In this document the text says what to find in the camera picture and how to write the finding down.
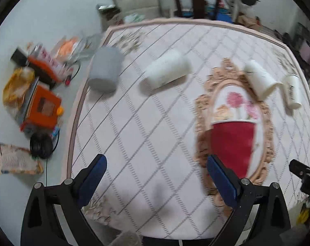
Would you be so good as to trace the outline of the red paper cup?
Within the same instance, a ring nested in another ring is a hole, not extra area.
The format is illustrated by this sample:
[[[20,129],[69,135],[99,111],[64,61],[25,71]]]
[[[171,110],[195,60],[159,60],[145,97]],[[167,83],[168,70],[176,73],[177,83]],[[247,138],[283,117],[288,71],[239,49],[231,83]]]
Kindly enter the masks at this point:
[[[225,121],[212,124],[210,153],[215,154],[225,167],[238,178],[244,178],[252,155],[256,124],[250,121]]]

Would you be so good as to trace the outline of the white paper cup right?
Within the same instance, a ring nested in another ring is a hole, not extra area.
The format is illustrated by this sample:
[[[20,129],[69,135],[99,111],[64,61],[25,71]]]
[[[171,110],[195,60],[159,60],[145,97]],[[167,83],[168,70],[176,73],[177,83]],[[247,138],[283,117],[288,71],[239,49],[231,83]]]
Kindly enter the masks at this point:
[[[289,74],[283,79],[287,107],[291,110],[301,108],[301,85],[300,79],[295,74]]]

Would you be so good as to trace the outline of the white paper cup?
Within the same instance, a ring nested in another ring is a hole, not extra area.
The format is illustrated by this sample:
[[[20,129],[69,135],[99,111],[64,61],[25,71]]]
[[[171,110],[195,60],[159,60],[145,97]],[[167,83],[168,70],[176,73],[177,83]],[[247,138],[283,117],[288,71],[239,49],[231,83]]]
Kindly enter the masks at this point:
[[[295,74],[289,74],[283,79],[287,107],[291,110],[301,108],[301,85],[300,79]]]
[[[181,52],[172,49],[154,60],[145,70],[144,79],[151,90],[180,79],[192,71],[189,59]]]
[[[259,100],[265,100],[281,85],[253,59],[245,64],[244,73]]]

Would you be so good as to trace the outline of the white paper cup middle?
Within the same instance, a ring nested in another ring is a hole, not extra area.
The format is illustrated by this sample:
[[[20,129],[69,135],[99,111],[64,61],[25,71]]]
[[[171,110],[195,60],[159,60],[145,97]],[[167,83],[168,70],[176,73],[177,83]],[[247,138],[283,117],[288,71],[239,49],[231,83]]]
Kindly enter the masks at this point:
[[[245,64],[244,73],[259,100],[265,100],[281,85],[253,59]]]

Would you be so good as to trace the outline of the grey cup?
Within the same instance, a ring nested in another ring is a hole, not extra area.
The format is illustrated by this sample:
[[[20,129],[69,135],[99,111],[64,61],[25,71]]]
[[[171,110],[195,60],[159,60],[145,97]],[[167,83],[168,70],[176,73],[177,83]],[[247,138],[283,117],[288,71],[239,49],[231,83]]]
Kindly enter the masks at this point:
[[[115,92],[124,55],[115,47],[100,47],[93,57],[88,86],[102,93]]]

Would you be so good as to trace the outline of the white paper cup left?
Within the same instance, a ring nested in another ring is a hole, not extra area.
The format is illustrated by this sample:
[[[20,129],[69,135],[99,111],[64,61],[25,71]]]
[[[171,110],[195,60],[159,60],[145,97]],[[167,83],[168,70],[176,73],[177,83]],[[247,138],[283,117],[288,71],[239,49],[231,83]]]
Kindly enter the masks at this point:
[[[180,79],[192,71],[189,59],[181,52],[172,49],[154,60],[145,70],[144,79],[151,90]]]

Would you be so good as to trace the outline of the printed paper packet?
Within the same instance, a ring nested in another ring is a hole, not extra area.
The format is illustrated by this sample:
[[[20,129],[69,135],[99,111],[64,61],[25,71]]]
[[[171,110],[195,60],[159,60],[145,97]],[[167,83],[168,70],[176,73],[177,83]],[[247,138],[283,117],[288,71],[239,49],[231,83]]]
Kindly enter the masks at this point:
[[[0,143],[0,175],[43,174],[42,163],[31,156],[27,148]]]

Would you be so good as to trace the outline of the black headphones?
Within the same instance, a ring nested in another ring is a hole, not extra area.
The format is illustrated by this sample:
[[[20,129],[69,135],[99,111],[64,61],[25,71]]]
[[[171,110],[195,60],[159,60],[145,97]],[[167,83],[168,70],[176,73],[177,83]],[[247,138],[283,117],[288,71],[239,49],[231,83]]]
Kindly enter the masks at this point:
[[[34,158],[48,159],[53,153],[53,142],[47,133],[33,133],[29,149]]]

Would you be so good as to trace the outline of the orange box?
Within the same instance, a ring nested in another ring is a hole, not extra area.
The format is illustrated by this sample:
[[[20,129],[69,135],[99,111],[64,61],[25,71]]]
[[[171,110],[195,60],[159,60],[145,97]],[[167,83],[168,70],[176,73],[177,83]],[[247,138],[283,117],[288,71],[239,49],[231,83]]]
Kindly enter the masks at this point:
[[[25,101],[17,118],[21,132],[31,134],[38,129],[52,131],[57,125],[62,100],[38,81],[27,92]]]

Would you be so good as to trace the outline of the patterned white tablecloth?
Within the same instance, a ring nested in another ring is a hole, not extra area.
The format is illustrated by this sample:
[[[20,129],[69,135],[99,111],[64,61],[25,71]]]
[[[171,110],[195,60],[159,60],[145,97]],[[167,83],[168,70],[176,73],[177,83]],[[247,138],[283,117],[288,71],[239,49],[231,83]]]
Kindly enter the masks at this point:
[[[101,224],[164,239],[214,237],[228,208],[208,189],[196,100],[211,99],[206,116],[256,124],[247,177],[277,182],[288,209],[305,200],[288,168],[310,164],[310,90],[291,50],[270,36],[227,23],[165,20],[111,27],[102,41],[124,60],[112,94],[83,83],[73,106],[68,174],[76,176],[99,153],[108,167],[82,211]],[[175,49],[191,73],[156,90],[146,68]],[[281,85],[265,100],[254,93],[244,66],[259,63]],[[283,79],[300,79],[301,108],[287,107]]]

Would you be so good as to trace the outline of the yellow plastic bag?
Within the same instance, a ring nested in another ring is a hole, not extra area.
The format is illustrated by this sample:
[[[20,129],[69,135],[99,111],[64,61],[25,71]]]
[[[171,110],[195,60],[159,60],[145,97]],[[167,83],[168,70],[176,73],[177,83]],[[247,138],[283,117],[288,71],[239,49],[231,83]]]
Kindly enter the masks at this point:
[[[3,104],[20,109],[34,80],[35,71],[33,69],[29,67],[17,68],[3,89]]]

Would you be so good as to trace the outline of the orange pink bottle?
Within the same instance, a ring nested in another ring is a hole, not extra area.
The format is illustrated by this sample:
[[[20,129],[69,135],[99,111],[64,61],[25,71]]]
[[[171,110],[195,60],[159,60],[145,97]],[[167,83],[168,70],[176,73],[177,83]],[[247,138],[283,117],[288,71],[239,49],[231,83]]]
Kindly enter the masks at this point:
[[[38,66],[55,82],[64,82],[73,74],[73,68],[71,66],[52,57],[42,44],[35,46],[28,55],[27,60],[29,63]]]

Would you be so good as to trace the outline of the orange snack bag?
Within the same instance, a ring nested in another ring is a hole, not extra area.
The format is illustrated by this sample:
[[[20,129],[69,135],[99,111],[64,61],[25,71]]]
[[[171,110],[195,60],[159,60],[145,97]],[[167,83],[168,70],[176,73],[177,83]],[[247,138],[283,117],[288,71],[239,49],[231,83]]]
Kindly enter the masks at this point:
[[[57,59],[68,60],[69,57],[73,54],[74,50],[78,46],[79,38],[72,37],[70,39],[66,39],[63,37],[55,47],[55,57]]]

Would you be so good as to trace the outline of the clear glass tray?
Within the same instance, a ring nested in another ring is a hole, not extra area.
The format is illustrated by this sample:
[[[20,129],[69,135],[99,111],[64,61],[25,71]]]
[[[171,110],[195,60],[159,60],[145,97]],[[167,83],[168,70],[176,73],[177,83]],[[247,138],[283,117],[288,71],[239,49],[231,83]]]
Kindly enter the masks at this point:
[[[70,62],[91,58],[100,46],[102,35],[100,33],[91,36],[83,36],[79,39],[69,58]]]

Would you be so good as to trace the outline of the small printed carton box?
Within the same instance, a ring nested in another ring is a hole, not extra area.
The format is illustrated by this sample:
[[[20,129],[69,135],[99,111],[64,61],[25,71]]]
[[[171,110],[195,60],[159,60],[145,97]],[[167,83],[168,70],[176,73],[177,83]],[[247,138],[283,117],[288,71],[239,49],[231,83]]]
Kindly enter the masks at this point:
[[[101,28],[105,32],[110,26],[119,26],[124,23],[121,10],[116,5],[97,5],[101,19]]]

